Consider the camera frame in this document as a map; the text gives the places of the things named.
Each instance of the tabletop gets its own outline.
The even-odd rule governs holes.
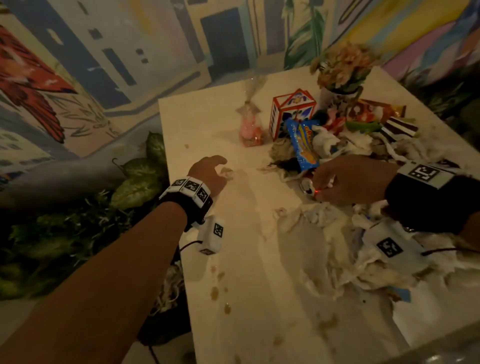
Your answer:
[[[273,97],[297,88],[319,99],[316,77],[307,67],[267,76],[252,99],[265,130]],[[452,160],[466,161],[463,167],[480,176],[480,155],[385,71],[374,68],[364,88],[364,98],[407,105],[406,117],[416,118],[427,131],[422,137],[441,141]],[[226,223],[221,251],[205,256],[187,248],[181,253],[197,362],[379,363],[399,355],[407,345],[380,297],[351,288],[333,301],[300,284],[301,237],[280,238],[273,211],[294,209],[306,200],[276,173],[259,171],[270,162],[271,144],[240,144],[235,109],[244,100],[244,82],[159,100],[170,180],[215,154],[225,156],[233,170],[233,180],[210,212]],[[310,229],[300,227],[305,239],[315,238]],[[180,246],[195,238],[193,230],[184,234]],[[443,330],[466,323],[456,320]]]

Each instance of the striped package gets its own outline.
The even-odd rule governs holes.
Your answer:
[[[383,135],[389,143],[394,143],[399,140],[398,135],[406,135],[413,138],[419,129],[418,126],[409,122],[414,120],[415,119],[399,119],[392,116],[388,118],[387,122],[379,130],[379,133]]]

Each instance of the wristband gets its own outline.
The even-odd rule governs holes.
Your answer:
[[[459,234],[480,211],[480,181],[426,164],[402,166],[385,191],[389,207],[410,229]]]
[[[160,203],[171,201],[180,205],[187,214],[187,232],[193,224],[203,224],[205,215],[213,203],[210,189],[201,180],[182,177],[175,180],[159,197]]]

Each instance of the painted bird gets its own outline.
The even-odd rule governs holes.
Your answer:
[[[64,143],[56,112],[39,91],[77,92],[1,25],[0,89],[12,104],[28,110],[53,139]]]

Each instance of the box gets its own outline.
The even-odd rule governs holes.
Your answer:
[[[312,117],[316,105],[317,102],[310,93],[300,88],[292,94],[274,97],[268,128],[273,140],[288,136],[285,120],[288,118],[296,121],[309,119]]]

